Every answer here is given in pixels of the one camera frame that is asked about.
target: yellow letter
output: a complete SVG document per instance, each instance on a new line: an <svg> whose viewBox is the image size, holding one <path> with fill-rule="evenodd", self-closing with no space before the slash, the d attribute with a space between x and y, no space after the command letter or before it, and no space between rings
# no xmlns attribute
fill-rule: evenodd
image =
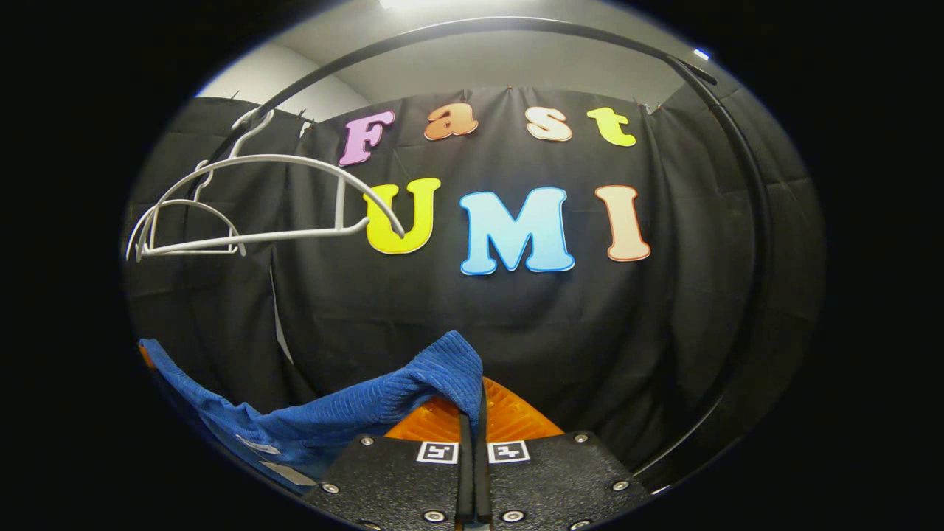
<svg viewBox="0 0 944 531"><path fill-rule="evenodd" d="M587 113L587 116L597 120L599 134L603 135L603 138L610 144L629 147L636 143L636 137L623 133L623 129L619 127L620 124L630 123L630 119L626 116L616 114L609 107L593 109Z"/></svg>
<svg viewBox="0 0 944 531"><path fill-rule="evenodd" d="M407 184L407 190L413 194L413 228L401 240L390 226L390 220L367 195L367 241L371 247L384 254L406 254L426 245L432 234L432 194L439 188L438 179L417 179ZM388 207L394 204L394 196L399 192L395 184L372 186L371 189L383 199Z"/></svg>
<svg viewBox="0 0 944 531"><path fill-rule="evenodd" d="M528 132L534 138L566 142L574 135L573 131L563 123L567 117L556 109L531 107L525 111L525 118L531 122L528 124Z"/></svg>

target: light blue letter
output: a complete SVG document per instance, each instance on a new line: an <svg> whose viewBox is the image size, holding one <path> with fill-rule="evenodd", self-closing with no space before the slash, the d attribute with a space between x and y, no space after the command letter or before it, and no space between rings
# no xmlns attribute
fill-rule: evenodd
<svg viewBox="0 0 944 531"><path fill-rule="evenodd" d="M460 266L466 275L488 275L498 267L488 253L491 241L509 271L521 262L531 239L531 256L525 267L538 273L567 271L574 257L567 254L561 205L567 192L560 188L535 188L525 198L521 213L512 219L501 199L492 192L477 192L459 199L469 214L469 257Z"/></svg>

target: pink letter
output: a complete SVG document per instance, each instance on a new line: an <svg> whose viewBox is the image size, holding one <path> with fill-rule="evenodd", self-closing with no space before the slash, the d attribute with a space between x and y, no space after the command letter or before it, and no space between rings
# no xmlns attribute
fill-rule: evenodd
<svg viewBox="0 0 944 531"><path fill-rule="evenodd" d="M380 142L380 135L383 134L383 126L375 125L368 128L371 124L384 124L389 126L394 123L394 112L386 111L366 118L351 120L347 123L347 144L345 145L345 155L338 161L339 166L348 166L351 164L362 163L370 158L370 152L364 146L369 142L371 147Z"/></svg>

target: blue towel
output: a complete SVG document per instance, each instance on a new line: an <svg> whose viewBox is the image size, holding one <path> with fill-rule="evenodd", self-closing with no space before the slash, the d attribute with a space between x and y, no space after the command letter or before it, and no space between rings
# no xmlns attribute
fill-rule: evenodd
<svg viewBox="0 0 944 531"><path fill-rule="evenodd" d="M473 436L479 427L482 366L457 332L449 332L400 370L361 382L310 403L262 415L248 403L233 405L187 376L155 339L142 339L165 380L231 450L260 471L259 459L287 466L314 480L357 434L383 435L433 395L464 411ZM266 473L299 492L281 475Z"/></svg>

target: white tag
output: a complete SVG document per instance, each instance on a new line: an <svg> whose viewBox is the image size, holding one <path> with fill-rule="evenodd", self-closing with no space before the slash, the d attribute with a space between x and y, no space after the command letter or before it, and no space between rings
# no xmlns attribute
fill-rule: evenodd
<svg viewBox="0 0 944 531"><path fill-rule="evenodd" d="M510 440L508 442L490 442L488 443L488 462L489 463L515 463L518 461L531 461L528 455L528 445L523 440Z"/></svg>
<svg viewBox="0 0 944 531"><path fill-rule="evenodd" d="M245 440L244 438L239 437L238 434L236 434L236 438L240 439L240 440L243 442L243 444L246 445L246 446L248 446L249 448L255 448L256 450L259 450L260 452L266 452L267 454L282 455L282 452L280 452L280 451L278 450L278 448L276 448L275 446L269 446L268 444L256 444L255 442L249 442L248 440Z"/></svg>
<svg viewBox="0 0 944 531"><path fill-rule="evenodd" d="M423 463L455 465L459 462L459 443L425 440L419 447L419 455L416 460Z"/></svg>
<svg viewBox="0 0 944 531"><path fill-rule="evenodd" d="M316 483L312 481L311 478L309 478L308 476L302 475L297 470L291 467L277 465L275 463L269 463L268 461L260 461L260 463L262 463L263 465L271 469L273 472L277 473L278 475L284 477L285 479L291 481L292 483L296 485L304 485L307 487L317 485Z"/></svg>

